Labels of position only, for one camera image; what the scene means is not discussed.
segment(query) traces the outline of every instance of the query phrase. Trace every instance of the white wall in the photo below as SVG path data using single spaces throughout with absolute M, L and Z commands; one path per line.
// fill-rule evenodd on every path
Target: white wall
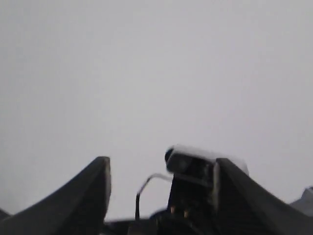
M 133 216 L 174 143 L 244 158 L 283 200 L 313 184 L 313 2 L 0 3 L 0 207 L 17 212 L 98 155 L 108 218 Z M 166 204 L 169 184 L 142 196 Z

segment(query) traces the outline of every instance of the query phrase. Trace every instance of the black plastic part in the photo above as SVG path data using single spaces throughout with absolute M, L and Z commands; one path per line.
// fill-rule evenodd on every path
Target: black plastic part
M 217 159 L 221 190 L 217 222 L 223 235 L 311 235 L 313 218 L 279 200 L 229 159 Z
M 5 218 L 8 218 L 9 216 L 10 216 L 9 213 L 0 209 L 0 222 L 4 220 Z
M 136 220 L 130 224 L 127 235 L 157 235 L 157 225 L 153 220 Z
M 1 221 L 0 235 L 99 235 L 110 193 L 110 159 L 98 157 L 46 199 Z

